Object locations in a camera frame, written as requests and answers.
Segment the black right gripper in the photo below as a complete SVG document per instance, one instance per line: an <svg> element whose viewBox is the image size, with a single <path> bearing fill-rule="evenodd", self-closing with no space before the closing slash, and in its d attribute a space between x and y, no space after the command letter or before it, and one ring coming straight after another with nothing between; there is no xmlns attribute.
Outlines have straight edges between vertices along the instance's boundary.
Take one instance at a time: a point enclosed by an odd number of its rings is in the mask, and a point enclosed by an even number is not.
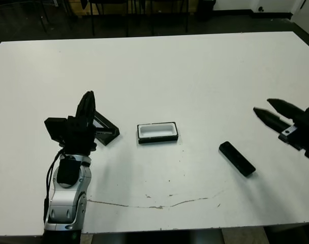
<svg viewBox="0 0 309 244"><path fill-rule="evenodd" d="M282 121L272 112L254 107L256 116L270 129L281 132L278 138L297 150L305 150L304 155L309 158L309 107L302 110L282 99L269 98L267 102L282 116L291 119L293 125Z"/></svg>

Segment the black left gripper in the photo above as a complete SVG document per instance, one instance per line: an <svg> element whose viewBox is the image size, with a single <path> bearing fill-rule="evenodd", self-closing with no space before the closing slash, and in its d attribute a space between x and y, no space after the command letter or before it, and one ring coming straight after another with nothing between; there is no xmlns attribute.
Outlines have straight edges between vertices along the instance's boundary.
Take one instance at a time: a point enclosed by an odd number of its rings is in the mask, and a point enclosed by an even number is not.
<svg viewBox="0 0 309 244"><path fill-rule="evenodd" d="M75 117L68 116L64 132L65 154L90 154L96 150L95 117L96 103L94 92L87 91L81 98Z"/></svg>

